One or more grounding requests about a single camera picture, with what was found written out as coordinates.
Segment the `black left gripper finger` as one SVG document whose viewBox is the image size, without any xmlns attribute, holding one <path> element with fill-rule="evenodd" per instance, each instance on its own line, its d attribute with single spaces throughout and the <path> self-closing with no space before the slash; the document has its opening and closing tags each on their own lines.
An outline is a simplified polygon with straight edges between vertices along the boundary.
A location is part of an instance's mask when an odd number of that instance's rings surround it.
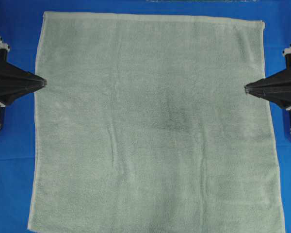
<svg viewBox="0 0 291 233">
<path fill-rule="evenodd" d="M 41 85 L 46 85 L 47 81 L 28 71 L 22 70 L 8 62 L 0 62 L 0 77 L 22 81 L 35 81 Z"/>
<path fill-rule="evenodd" d="M 16 99 L 18 99 L 24 95 L 27 95 L 29 93 L 33 93 L 35 91 L 38 91 L 38 90 L 44 88 L 46 85 L 47 85 L 46 83 L 43 83 L 43 84 L 22 87 L 20 89 L 0 93 L 0 104 L 5 105 L 5 106 L 10 105 Z"/>
</svg>

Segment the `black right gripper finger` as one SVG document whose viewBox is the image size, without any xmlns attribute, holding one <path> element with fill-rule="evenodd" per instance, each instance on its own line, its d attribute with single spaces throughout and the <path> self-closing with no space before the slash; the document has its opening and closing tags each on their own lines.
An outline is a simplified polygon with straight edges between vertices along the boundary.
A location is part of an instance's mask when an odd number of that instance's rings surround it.
<svg viewBox="0 0 291 233">
<path fill-rule="evenodd" d="M 245 90 L 251 90 L 260 87 L 285 86 L 289 84 L 291 84 L 291 69 L 285 69 L 267 78 L 247 84 L 245 86 Z"/>
<path fill-rule="evenodd" d="M 277 104 L 280 108 L 286 109 L 291 106 L 291 87 L 262 87 L 246 88 L 246 94 L 262 98 Z"/>
</svg>

